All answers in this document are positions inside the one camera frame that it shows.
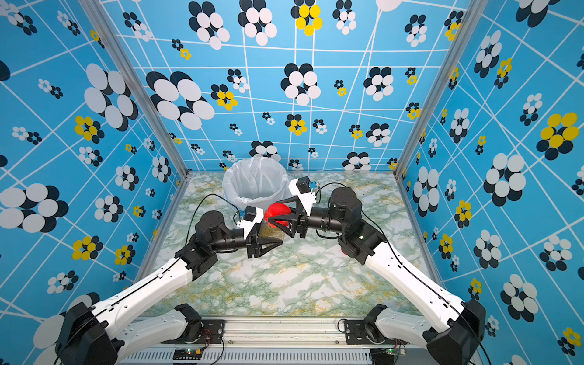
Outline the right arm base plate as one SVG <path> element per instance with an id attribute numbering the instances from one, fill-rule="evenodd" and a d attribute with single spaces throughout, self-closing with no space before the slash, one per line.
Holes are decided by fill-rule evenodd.
<path id="1" fill-rule="evenodd" d="M 401 342 L 396 339 L 388 339 L 379 333 L 375 333 L 368 327 L 363 319 L 340 319 L 337 329 L 345 336 L 347 345 L 384 345 L 397 347 Z"/>

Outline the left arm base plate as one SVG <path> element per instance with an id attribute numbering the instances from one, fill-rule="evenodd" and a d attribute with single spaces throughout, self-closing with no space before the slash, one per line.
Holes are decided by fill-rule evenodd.
<path id="1" fill-rule="evenodd" d="M 178 339 L 166 340 L 163 344 L 220 345 L 226 323 L 223 319 L 203 319 L 197 325 L 188 325 Z"/>

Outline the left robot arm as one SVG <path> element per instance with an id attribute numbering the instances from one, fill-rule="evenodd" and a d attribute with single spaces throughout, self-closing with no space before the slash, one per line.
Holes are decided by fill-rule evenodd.
<path id="1" fill-rule="evenodd" d="M 281 246 L 282 240 L 260 237 L 264 218 L 253 209 L 235 228 L 228 228 L 220 211 L 208 211 L 194 234 L 173 258 L 126 290 L 88 306 L 74 305 L 55 343 L 53 364 L 117 364 L 142 349 L 162 342 L 211 342 L 202 317 L 188 304 L 153 319 L 138 317 L 175 290 L 191 284 L 218 261 L 218 254 L 245 249 L 259 258 Z"/>

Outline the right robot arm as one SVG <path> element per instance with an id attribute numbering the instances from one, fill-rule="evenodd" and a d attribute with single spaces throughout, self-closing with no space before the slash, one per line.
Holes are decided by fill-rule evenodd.
<path id="1" fill-rule="evenodd" d="M 359 327 L 345 329 L 348 341 L 416 345 L 438 364 L 471 363 L 485 337 L 486 310 L 478 301 L 464 301 L 413 266 L 363 212 L 351 188 L 335 189 L 325 208 L 316 206 L 310 189 L 290 188 L 292 197 L 269 206 L 267 222 L 289 237 L 305 237 L 310 229 L 336 233 L 345 255 L 386 279 L 420 312 L 409 316 L 378 304 Z"/>

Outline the red-lid jar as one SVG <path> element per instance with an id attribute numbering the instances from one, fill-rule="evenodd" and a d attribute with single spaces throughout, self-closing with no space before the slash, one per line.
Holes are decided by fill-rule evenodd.
<path id="1" fill-rule="evenodd" d="M 279 217 L 281 215 L 286 215 L 290 213 L 291 213 L 290 207 L 288 207 L 285 204 L 282 203 L 271 204 L 268 207 L 268 209 L 264 212 L 264 218 L 259 229 L 259 238 L 285 241 L 287 237 L 286 233 L 282 231 L 278 225 L 270 223 L 269 219 L 271 217 Z"/>

